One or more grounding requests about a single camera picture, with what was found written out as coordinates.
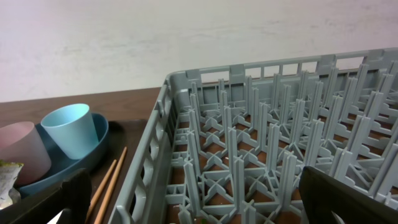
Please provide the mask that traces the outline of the white napkin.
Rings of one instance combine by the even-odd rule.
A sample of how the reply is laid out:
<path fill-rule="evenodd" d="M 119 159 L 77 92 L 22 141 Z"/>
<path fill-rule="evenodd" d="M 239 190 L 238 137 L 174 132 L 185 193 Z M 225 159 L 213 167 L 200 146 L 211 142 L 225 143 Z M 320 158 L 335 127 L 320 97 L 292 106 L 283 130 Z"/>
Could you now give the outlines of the white napkin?
<path fill-rule="evenodd" d="M 21 201 L 21 195 L 14 184 L 23 166 L 23 163 L 1 160 L 1 210 Z"/>

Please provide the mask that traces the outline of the pink cup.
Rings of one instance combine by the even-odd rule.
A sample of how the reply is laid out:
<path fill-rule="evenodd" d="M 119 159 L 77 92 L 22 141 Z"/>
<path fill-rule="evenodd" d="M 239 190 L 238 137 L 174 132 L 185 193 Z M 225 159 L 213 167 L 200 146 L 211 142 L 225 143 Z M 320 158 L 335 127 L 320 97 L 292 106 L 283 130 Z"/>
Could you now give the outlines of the pink cup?
<path fill-rule="evenodd" d="M 52 162 L 44 143 L 31 121 L 1 128 L 1 160 L 23 164 L 17 185 L 29 185 L 43 177 Z"/>

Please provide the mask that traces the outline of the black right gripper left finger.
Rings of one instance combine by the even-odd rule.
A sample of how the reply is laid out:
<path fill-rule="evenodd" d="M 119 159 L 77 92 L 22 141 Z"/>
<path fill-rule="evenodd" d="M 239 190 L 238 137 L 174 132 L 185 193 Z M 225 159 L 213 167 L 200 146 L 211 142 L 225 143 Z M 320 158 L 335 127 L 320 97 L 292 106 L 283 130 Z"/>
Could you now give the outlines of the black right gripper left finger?
<path fill-rule="evenodd" d="M 58 213 L 58 223 L 84 223 L 91 201 L 91 180 L 78 169 L 20 202 L 1 210 L 1 223 L 48 223 Z"/>

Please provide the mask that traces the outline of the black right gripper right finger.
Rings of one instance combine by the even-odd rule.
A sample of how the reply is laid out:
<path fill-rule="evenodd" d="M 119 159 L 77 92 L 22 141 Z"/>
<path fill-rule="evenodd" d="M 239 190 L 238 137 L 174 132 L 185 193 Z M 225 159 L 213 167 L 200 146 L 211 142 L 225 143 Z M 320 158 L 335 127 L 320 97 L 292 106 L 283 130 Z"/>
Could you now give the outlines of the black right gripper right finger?
<path fill-rule="evenodd" d="M 310 223 L 397 223 L 397 210 L 383 205 L 310 166 L 303 168 L 299 183 Z"/>

